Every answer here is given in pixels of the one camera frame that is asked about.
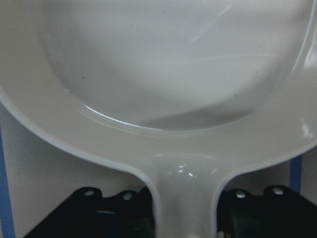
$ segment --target metal screw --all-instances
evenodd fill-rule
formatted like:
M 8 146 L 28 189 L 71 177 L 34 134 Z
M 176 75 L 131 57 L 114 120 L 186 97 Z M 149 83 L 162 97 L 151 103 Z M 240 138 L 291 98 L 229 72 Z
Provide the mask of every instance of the metal screw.
M 279 187 L 272 188 L 272 191 L 276 195 L 283 195 L 284 194 L 284 191 L 281 188 L 279 188 Z
M 132 193 L 126 192 L 125 195 L 122 198 L 125 201 L 129 201 L 132 198 Z
M 90 196 L 94 195 L 94 193 L 95 193 L 94 191 L 88 190 L 87 192 L 84 193 L 84 195 L 85 195 L 86 197 L 90 197 Z
M 236 191 L 235 194 L 236 194 L 237 198 L 245 198 L 246 197 L 246 194 L 244 193 L 244 191 L 241 191 L 241 190 Z

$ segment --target glossy white surface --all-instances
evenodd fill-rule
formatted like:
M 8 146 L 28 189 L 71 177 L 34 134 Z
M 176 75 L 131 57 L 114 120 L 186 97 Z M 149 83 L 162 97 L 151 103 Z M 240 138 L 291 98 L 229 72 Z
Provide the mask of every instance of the glossy white surface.
M 2 103 L 141 178 L 158 238 L 214 235 L 230 178 L 317 144 L 314 1 L 23 2 L 0 9 Z

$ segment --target white ceramic spoon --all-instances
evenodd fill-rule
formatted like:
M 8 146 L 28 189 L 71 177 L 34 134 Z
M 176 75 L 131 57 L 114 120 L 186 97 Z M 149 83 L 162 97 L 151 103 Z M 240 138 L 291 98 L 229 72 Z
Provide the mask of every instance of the white ceramic spoon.
M 231 178 L 317 144 L 315 10 L 2 0 L 0 100 L 57 147 L 141 178 L 158 238 L 214 237 Z

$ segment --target black object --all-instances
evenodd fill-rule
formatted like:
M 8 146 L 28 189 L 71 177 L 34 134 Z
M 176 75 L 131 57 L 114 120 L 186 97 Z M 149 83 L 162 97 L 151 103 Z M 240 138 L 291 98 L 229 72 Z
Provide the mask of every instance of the black object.
M 263 196 L 233 189 L 217 208 L 226 238 L 300 238 L 317 234 L 317 207 L 284 186 Z M 103 198 L 99 189 L 75 191 L 25 238 L 154 238 L 152 197 L 147 188 Z

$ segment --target blue stripe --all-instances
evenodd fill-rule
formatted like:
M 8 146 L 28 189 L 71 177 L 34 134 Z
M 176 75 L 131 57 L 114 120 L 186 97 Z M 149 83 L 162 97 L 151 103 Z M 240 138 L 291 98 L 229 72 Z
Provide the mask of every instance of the blue stripe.
M 302 156 L 297 156 L 291 160 L 291 171 L 289 178 L 289 187 L 300 193 L 301 191 L 301 179 L 302 179 Z
M 0 129 L 0 218 L 3 238 L 15 238 Z

